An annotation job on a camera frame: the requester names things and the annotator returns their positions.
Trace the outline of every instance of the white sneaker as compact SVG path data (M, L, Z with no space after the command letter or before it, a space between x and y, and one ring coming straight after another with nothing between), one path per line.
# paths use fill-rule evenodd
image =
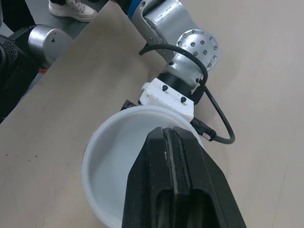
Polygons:
M48 9L54 16L71 17L81 22L90 22L96 15L96 10L83 4L80 0L66 0L65 5L48 1Z

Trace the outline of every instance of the black cable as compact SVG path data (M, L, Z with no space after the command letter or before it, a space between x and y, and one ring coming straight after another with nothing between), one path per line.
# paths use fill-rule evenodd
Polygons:
M210 93L210 91L207 89L206 86L205 86L205 93L206 93L207 97L209 98L209 100L211 101L211 103L213 104L213 107L218 112L218 114L219 114L220 118L222 119L224 125L226 126L226 129L227 129L227 131L229 133L229 136L230 136L230 139L225 139L223 137L215 135L213 140L216 141L216 142L220 142L222 144L232 144L232 143L234 143L234 141L236 140L236 137L234 135L232 127L230 126L226 116L224 115L224 113L222 112L218 103L214 100L214 97L212 96L212 94Z
M203 73L203 79L202 79L201 85L205 86L207 79L208 79L208 71L207 71L206 67L204 66L204 64L198 58L196 58L194 55L192 55L190 52L188 52L178 46L174 46L171 44L146 45L139 52L139 55L142 56L146 52L153 51L153 50L161 50L161 49L175 51L175 52L180 53L183 56L187 57L188 59L192 60L201 69L201 71Z
M155 45L148 45L147 44L139 52L139 55L142 56L146 52L153 51L153 50L160 50L160 49L171 50L171 51L175 51L177 53L180 53L180 54L184 55L185 57L189 58L190 60L192 60L202 70L203 79L199 81L199 84L202 88L202 91L206 92L206 95L208 96L212 105L217 110L220 118L222 119L224 125L226 126L226 129L229 133L230 139L225 139L223 137L218 136L212 128L208 127L205 123L203 123L202 121L200 121L196 118L194 118L191 121L191 124L195 127L195 130L200 135L203 135L204 137L205 137L204 134L207 134L207 137L205 137L205 138L209 138L209 141L214 140L216 142L220 142L220 143L223 143L223 144L232 144L235 141L234 132L233 132L227 118L225 117L224 113L222 112L221 108L219 107L218 103L215 101L214 97L212 96L212 94L210 93L210 91L206 87L206 82L207 82L207 79L208 79L208 71L207 71L206 67L203 65L203 63L198 58L196 58L194 55L192 55L190 52L188 52L188 51L186 51L186 50L184 50L184 49L182 49L178 46L171 45L171 44L155 44Z

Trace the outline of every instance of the white bowl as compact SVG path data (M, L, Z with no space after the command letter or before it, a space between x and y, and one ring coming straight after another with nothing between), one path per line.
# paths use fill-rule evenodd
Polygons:
M110 228L121 228L127 178L148 133L178 126L199 135L183 117L157 106L138 106L116 113L93 134L82 160L82 184L96 216Z

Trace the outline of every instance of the black screw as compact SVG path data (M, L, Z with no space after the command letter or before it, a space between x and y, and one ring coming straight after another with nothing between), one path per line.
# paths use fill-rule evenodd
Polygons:
M166 90L168 90L168 87L166 85L163 85L162 90L165 92Z
M186 102L187 98L185 98L184 96L181 97L180 102L184 103Z

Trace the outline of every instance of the wooden table surface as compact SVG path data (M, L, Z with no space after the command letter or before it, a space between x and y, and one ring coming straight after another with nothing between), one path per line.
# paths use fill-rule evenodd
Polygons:
M249 228L304 224L304 2L182 1L221 57L207 82L235 134L203 141ZM0 125L0 227L102 228L82 191L92 133L165 62L109 2ZM196 116L226 136L206 97Z

